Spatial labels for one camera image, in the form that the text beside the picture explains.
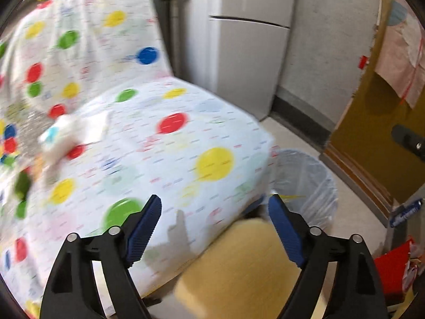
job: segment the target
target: yellow stool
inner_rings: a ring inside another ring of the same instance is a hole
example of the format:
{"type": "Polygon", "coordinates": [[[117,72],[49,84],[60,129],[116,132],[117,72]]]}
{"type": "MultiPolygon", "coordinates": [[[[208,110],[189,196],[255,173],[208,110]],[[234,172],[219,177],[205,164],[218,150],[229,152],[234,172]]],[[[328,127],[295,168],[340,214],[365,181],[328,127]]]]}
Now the yellow stool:
{"type": "MultiPolygon", "coordinates": [[[[273,225],[250,219],[234,223],[194,261],[174,294],[198,319],[276,319],[299,274],[273,225]]],[[[320,296],[312,318],[325,308],[320,296]]]]}

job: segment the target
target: wall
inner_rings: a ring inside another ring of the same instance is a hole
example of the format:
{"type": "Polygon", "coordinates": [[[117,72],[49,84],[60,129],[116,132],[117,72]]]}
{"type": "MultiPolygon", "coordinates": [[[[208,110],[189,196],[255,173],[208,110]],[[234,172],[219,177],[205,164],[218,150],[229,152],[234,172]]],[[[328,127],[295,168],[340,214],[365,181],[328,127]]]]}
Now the wall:
{"type": "Polygon", "coordinates": [[[358,86],[379,0],[297,0],[277,96],[329,131],[358,86]]]}

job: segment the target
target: silver screw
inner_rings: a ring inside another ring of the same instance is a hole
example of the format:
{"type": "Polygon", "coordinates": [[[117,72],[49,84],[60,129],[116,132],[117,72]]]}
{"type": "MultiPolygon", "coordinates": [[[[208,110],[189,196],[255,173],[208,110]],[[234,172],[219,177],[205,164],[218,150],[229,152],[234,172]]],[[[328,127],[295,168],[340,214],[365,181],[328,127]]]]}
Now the silver screw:
{"type": "Polygon", "coordinates": [[[363,238],[360,235],[358,235],[358,234],[354,234],[353,235],[353,241],[355,243],[362,243],[363,242],[363,238]]]}
{"type": "Polygon", "coordinates": [[[310,228],[310,234],[314,236],[319,236],[322,233],[322,230],[318,227],[311,227],[310,228]]]}
{"type": "Polygon", "coordinates": [[[109,235],[116,235],[121,231],[120,227],[110,227],[108,230],[109,235]]]}
{"type": "Polygon", "coordinates": [[[67,239],[69,242],[73,242],[73,241],[77,240],[77,234],[75,234],[75,233],[71,233],[71,234],[69,234],[69,235],[66,237],[66,239],[67,239]]]}

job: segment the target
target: tile floor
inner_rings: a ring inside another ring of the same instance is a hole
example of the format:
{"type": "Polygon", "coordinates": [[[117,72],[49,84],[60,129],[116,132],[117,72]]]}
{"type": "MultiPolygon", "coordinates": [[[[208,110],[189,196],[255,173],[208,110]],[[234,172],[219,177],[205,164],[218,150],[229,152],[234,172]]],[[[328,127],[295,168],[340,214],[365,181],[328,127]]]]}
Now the tile floor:
{"type": "MultiPolygon", "coordinates": [[[[296,148],[314,157],[319,156],[317,150],[272,118],[265,119],[261,124],[273,134],[281,148],[296,148]]],[[[343,238],[349,238],[352,234],[359,233],[364,237],[372,255],[378,254],[385,239],[385,227],[339,177],[335,175],[334,179],[339,196],[338,210],[333,225],[327,233],[343,238]]],[[[335,266],[335,263],[333,263],[328,268],[324,283],[326,297],[329,296],[332,289],[335,266]]],[[[160,319],[195,319],[179,304],[173,295],[167,296],[161,304],[151,307],[149,311],[160,319]]]]}

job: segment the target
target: clear trash bag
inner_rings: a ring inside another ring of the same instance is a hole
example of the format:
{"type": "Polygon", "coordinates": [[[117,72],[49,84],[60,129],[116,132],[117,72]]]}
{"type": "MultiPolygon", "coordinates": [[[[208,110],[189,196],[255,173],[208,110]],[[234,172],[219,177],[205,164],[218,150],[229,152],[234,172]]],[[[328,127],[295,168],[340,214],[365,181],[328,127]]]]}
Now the clear trash bag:
{"type": "Polygon", "coordinates": [[[320,160],[299,150],[279,151],[275,191],[309,226],[326,228],[337,210],[331,172],[320,160]]]}

